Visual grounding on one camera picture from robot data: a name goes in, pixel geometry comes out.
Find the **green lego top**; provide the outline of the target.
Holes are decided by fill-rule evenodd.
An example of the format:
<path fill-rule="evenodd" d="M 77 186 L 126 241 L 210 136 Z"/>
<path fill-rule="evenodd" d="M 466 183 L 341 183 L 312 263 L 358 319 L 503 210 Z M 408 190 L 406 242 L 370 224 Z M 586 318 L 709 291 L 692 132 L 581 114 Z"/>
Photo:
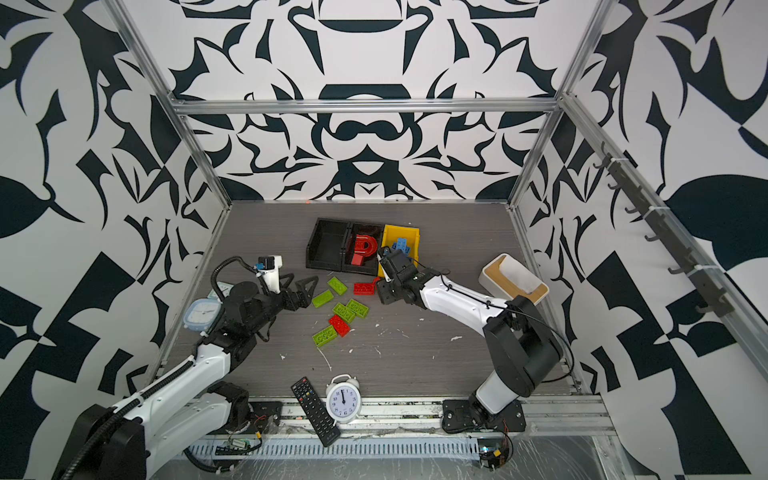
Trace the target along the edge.
<path fill-rule="evenodd" d="M 348 287 L 336 277 L 332 277 L 328 281 L 328 286 L 339 296 L 344 295 L 348 291 Z"/>

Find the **green lego bottom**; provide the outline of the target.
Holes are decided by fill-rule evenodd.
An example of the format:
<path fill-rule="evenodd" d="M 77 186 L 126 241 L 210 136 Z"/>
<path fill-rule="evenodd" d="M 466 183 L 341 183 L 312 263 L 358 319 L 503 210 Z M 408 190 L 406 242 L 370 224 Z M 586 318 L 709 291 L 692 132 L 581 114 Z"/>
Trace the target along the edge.
<path fill-rule="evenodd" d="M 322 348 L 338 337 L 338 333 L 333 326 L 328 326 L 312 336 L 312 340 L 317 348 Z"/>

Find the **red arch lego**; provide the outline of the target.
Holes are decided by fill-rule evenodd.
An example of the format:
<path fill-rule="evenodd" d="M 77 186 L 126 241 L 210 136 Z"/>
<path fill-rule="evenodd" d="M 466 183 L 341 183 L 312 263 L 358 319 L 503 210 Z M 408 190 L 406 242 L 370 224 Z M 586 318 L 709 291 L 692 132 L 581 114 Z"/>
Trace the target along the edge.
<path fill-rule="evenodd" d="M 370 235 L 356 235 L 353 248 L 351 265 L 362 266 L 370 257 L 378 251 L 378 242 Z"/>

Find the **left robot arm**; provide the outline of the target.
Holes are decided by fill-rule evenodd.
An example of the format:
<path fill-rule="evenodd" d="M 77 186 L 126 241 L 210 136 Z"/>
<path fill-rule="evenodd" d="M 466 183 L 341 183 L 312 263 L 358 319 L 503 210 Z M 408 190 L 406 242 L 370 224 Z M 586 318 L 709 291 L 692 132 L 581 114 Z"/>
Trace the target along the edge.
<path fill-rule="evenodd" d="M 147 479 L 201 437 L 250 423 L 248 392 L 226 381 L 266 342 L 283 311 L 311 305 L 318 279 L 240 282 L 192 304 L 201 327 L 192 354 L 150 385 L 110 407 L 93 405 L 76 420 L 54 469 L 56 479 Z"/>

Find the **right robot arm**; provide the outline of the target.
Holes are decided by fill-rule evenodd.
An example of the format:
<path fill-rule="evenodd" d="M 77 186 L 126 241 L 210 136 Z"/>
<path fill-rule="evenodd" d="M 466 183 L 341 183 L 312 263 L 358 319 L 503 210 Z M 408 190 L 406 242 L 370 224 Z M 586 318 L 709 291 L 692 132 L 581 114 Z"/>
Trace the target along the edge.
<path fill-rule="evenodd" d="M 444 314 L 485 339 L 493 371 L 469 397 L 477 413 L 497 415 L 530 396 L 561 361 L 565 340 L 529 299 L 483 295 L 419 266 L 401 250 L 383 247 L 377 257 L 384 278 L 376 288 L 383 304 L 403 301 Z"/>

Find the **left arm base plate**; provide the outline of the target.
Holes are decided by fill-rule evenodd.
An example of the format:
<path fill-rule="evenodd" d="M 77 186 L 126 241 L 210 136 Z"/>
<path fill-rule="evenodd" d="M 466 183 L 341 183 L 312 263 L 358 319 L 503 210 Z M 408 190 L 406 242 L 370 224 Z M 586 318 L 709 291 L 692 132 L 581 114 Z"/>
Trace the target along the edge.
<path fill-rule="evenodd" d="M 283 403 L 280 401 L 251 401 L 245 420 L 236 428 L 225 428 L 230 435 L 270 434 L 281 425 Z"/>

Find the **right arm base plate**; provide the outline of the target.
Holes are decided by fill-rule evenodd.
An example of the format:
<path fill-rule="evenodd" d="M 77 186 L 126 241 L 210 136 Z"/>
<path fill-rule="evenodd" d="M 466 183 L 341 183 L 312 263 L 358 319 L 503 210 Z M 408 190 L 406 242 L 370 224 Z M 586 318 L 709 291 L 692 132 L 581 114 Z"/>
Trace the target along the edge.
<path fill-rule="evenodd" d="M 519 400 L 496 414 L 486 411 L 476 400 L 444 400 L 441 428 L 448 434 L 485 430 L 517 433 L 526 430 L 527 422 Z"/>

